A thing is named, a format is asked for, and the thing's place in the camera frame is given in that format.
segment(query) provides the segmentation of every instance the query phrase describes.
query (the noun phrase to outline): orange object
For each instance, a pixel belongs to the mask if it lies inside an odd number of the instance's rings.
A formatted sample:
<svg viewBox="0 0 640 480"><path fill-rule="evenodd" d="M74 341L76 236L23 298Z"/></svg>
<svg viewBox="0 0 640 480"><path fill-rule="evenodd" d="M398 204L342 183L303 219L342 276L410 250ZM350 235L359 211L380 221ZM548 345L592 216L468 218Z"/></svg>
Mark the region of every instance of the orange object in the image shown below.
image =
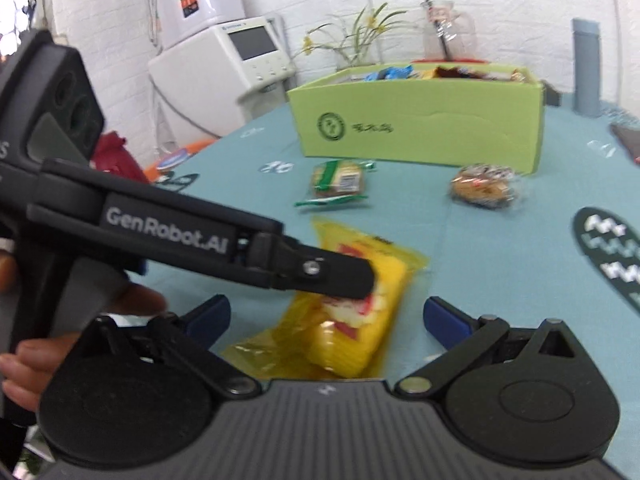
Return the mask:
<svg viewBox="0 0 640 480"><path fill-rule="evenodd" d="M169 155L165 155L163 158L156 160L151 166L146 168L146 177L149 179L149 182L155 182L163 173L170 171L185 160L190 159L196 153L199 153L207 146L212 145L216 140L217 139L207 139L192 142L191 144L187 144L184 148L180 148Z"/></svg>

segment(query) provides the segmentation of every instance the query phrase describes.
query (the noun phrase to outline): red bag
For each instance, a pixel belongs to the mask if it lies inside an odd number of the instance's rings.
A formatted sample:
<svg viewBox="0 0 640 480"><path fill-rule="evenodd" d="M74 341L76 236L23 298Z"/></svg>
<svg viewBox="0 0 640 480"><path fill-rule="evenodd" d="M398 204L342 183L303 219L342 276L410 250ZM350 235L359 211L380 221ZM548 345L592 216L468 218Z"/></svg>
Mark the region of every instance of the red bag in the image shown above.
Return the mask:
<svg viewBox="0 0 640 480"><path fill-rule="evenodd" d="M127 139L119 137L116 132L102 134L92 158L95 169L148 184L142 168L124 147L126 143Z"/></svg>

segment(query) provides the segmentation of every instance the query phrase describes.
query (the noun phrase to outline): blue finger pad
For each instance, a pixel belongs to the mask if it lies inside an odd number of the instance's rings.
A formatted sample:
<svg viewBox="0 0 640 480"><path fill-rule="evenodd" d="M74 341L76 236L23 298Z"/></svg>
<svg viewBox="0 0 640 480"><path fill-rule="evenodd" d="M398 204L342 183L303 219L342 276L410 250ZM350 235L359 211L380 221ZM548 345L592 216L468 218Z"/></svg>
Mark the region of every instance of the blue finger pad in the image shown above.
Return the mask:
<svg viewBox="0 0 640 480"><path fill-rule="evenodd" d="M214 296L198 316L190 319L184 333L203 348L211 348L231 324L231 305L225 296Z"/></svg>
<svg viewBox="0 0 640 480"><path fill-rule="evenodd" d="M447 350L464 341L472 333L471 327L429 298L424 303L424 327Z"/></svg>

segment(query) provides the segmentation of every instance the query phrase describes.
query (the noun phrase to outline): green label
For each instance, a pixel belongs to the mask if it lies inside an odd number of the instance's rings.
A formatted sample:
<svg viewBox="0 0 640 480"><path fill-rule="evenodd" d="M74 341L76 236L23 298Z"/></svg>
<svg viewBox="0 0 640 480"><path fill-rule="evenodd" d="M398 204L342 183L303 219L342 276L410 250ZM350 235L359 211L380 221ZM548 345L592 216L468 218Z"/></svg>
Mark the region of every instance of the green label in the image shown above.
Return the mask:
<svg viewBox="0 0 640 480"><path fill-rule="evenodd" d="M318 119L318 131L326 140L340 140L344 137L346 126L340 115L329 112Z"/></svg>

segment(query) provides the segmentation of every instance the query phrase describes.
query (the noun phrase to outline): camera lens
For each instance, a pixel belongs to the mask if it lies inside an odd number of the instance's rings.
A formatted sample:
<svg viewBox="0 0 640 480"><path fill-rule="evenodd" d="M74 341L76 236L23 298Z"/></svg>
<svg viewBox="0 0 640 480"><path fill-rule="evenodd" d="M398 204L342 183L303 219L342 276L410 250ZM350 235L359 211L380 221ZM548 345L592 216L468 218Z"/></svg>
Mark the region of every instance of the camera lens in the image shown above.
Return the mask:
<svg viewBox="0 0 640 480"><path fill-rule="evenodd" d="M57 107L63 107L71 96L74 88L75 78L72 72L67 72L56 86L54 102Z"/></svg>
<svg viewBox="0 0 640 480"><path fill-rule="evenodd" d="M82 97L71 111L69 131L72 137L77 137L84 131L89 117L89 103L86 97Z"/></svg>

